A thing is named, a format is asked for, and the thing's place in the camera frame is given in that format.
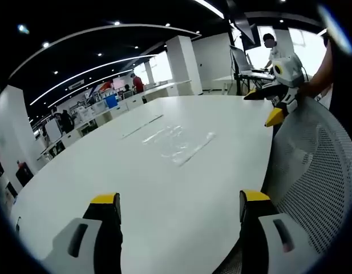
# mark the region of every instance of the chair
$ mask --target chair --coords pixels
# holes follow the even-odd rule
[[[352,142],[336,118],[306,98],[273,139],[264,188],[323,254],[352,205]]]

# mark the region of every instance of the clear plastic bag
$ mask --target clear plastic bag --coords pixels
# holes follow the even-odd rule
[[[215,136],[214,132],[195,134],[182,126],[167,126],[143,140],[143,144],[155,146],[161,157],[182,166]]]

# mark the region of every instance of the black ceiling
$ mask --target black ceiling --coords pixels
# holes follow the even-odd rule
[[[207,0],[221,11],[226,11],[225,0]],[[236,1],[244,12],[277,11],[304,15],[319,21],[311,1],[248,0]],[[259,24],[274,23],[274,18],[253,18],[249,22]],[[83,77],[52,90],[32,106],[29,104],[46,90],[82,71],[113,62],[118,59],[135,57],[151,46],[165,42],[177,34],[195,37],[175,30],[148,27],[112,28],[93,31],[67,39],[38,54],[11,79],[9,75],[29,56],[42,48],[42,43],[61,39],[78,31],[93,27],[111,26],[115,21],[123,24],[142,23],[172,27],[202,33],[204,37],[225,32],[227,24],[216,14],[193,0],[176,1],[95,1],[84,2],[41,2],[40,5],[21,3],[16,7],[0,7],[0,89],[12,84],[24,90],[27,112],[30,117],[48,113],[46,106],[64,96],[65,88],[81,79],[86,83],[119,72],[126,64],[118,63],[88,72]],[[24,24],[30,31],[23,34],[18,25]],[[319,28],[301,22],[290,21],[289,26],[305,29]],[[160,46],[152,53],[164,48]]]

